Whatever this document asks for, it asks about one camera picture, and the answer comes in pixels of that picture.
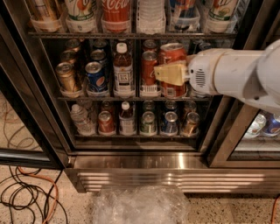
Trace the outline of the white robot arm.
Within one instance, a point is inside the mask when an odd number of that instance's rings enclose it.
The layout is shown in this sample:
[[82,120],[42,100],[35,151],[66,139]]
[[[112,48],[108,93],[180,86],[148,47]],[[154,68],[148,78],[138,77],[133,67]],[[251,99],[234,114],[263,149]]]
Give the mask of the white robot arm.
[[280,41],[264,50],[211,48],[154,67],[156,79],[189,82],[202,95],[226,95],[257,109],[280,113]]

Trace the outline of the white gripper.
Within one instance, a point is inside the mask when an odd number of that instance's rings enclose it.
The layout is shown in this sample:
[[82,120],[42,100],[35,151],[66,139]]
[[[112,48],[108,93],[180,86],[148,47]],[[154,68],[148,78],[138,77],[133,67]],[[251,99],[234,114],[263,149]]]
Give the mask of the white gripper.
[[220,78],[217,66],[221,65],[221,58],[232,52],[229,48],[211,48],[193,55],[187,66],[174,62],[154,67],[155,77],[158,81],[167,84],[182,86],[186,81],[201,95],[232,95],[228,85],[216,83]]

